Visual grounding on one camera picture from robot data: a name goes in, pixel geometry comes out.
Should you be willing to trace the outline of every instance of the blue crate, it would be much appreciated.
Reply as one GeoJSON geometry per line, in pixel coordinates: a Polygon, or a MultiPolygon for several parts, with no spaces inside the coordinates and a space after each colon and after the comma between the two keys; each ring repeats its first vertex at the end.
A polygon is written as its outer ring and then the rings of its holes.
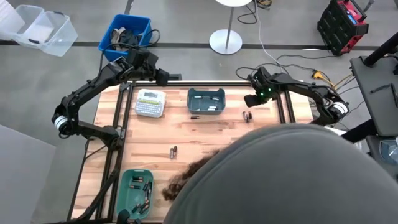
{"type": "MultiPolygon", "coordinates": [[[[111,33],[112,30],[117,28],[120,29],[121,27],[125,27],[126,29],[133,30],[134,34],[141,35],[139,45],[147,45],[149,44],[150,39],[152,38],[152,33],[149,33],[152,28],[150,27],[150,19],[141,16],[132,16],[132,15],[125,15],[125,14],[118,14],[114,17],[111,25],[109,26],[108,30],[106,31],[104,37],[99,43],[98,49],[103,51],[106,46],[111,44],[111,33]]],[[[121,52],[112,50],[110,48],[105,50],[105,57],[110,62],[119,58],[119,57],[127,57],[127,52],[121,52]]]]}

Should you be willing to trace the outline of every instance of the green tray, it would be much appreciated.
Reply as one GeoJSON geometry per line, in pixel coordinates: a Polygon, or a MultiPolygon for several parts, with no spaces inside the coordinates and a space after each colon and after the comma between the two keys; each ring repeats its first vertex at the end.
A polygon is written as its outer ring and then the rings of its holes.
{"type": "Polygon", "coordinates": [[[150,209],[152,208],[152,194],[149,195],[149,208],[143,213],[140,214],[138,209],[135,213],[131,213],[131,210],[138,204],[143,204],[145,202],[145,192],[142,190],[145,183],[149,181],[152,182],[152,189],[154,191],[154,176],[149,170],[141,170],[141,169],[134,169],[134,170],[126,170],[123,175],[119,186],[119,197],[118,203],[116,204],[116,213],[123,209],[126,209],[130,213],[131,219],[143,219],[148,216],[150,209]],[[140,176],[144,178],[144,181],[140,182],[132,182],[133,176],[140,176]],[[130,185],[138,185],[140,189],[131,189],[130,185]]]}

